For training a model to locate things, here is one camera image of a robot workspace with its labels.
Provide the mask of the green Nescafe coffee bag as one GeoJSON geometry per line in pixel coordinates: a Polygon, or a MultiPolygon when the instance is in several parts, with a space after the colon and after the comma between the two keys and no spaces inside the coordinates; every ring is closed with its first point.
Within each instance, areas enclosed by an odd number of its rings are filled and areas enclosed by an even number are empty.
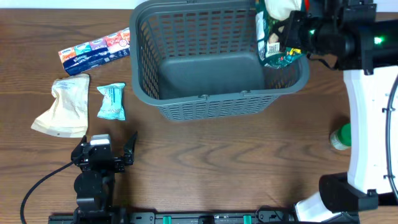
{"type": "Polygon", "coordinates": [[[256,39],[261,65],[280,69],[303,56],[300,49],[283,48],[272,28],[288,19],[292,11],[307,12],[309,6],[308,0],[256,0],[256,39]]]}

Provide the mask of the green lid jar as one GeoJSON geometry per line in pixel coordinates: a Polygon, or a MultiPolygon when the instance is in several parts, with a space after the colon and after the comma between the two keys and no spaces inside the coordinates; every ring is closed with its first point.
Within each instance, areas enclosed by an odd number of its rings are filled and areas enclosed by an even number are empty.
{"type": "Polygon", "coordinates": [[[330,144],[337,150],[344,151],[351,147],[351,124],[344,124],[330,134],[330,144]]]}

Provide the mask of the grey plastic basket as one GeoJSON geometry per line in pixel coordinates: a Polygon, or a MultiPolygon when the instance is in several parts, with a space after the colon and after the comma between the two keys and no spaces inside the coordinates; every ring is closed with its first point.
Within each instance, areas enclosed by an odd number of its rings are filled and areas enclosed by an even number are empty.
{"type": "Polygon", "coordinates": [[[146,1],[129,25],[132,88],[173,121],[253,114],[308,82],[308,61],[257,57],[255,3],[146,1]]]}

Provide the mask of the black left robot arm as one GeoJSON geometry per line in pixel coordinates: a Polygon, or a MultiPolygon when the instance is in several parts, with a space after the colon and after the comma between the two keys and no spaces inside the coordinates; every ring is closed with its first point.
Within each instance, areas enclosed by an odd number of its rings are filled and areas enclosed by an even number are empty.
{"type": "Polygon", "coordinates": [[[82,212],[105,212],[113,201],[115,174],[134,163],[137,133],[123,147],[123,155],[112,152],[108,134],[94,135],[90,141],[83,136],[71,153],[71,161],[80,168],[75,179],[76,202],[82,212]]]}

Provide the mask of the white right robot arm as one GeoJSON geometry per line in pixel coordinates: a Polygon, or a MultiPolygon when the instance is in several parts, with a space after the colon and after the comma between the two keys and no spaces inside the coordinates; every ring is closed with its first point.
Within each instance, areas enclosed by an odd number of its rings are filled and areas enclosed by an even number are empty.
{"type": "Polygon", "coordinates": [[[354,223],[359,212],[397,205],[397,21],[377,1],[267,1],[282,47],[331,54],[350,107],[351,158],[295,205],[296,223],[354,223]]]}

